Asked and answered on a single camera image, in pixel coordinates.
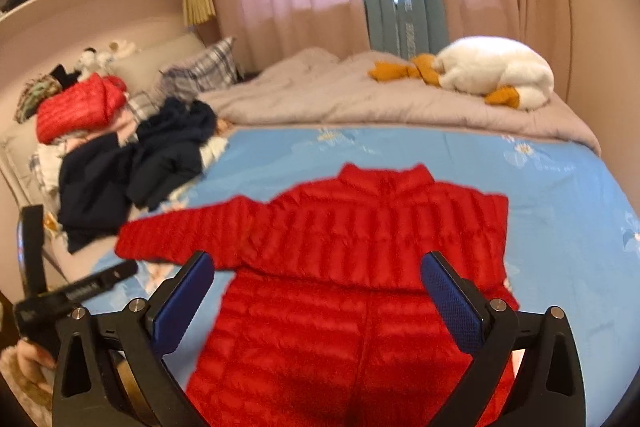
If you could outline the person left hand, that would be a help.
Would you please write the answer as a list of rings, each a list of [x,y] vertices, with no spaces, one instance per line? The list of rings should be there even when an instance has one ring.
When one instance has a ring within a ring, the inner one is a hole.
[[[56,362],[50,353],[37,343],[26,339],[18,340],[16,345],[18,367],[28,381],[43,391],[52,392],[46,372],[55,372]]]

